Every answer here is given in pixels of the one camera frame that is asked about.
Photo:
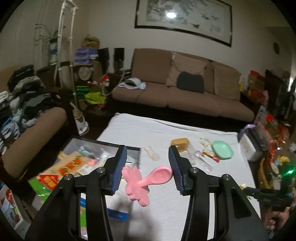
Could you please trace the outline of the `person right hand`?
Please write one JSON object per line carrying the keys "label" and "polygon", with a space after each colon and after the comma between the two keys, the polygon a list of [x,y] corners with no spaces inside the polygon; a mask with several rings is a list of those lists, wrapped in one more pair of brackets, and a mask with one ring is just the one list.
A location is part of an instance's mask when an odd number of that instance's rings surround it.
{"label": "person right hand", "polygon": [[263,226],[266,230],[279,230],[287,222],[290,217],[290,207],[287,207],[284,212],[273,211],[269,208],[264,216]]}

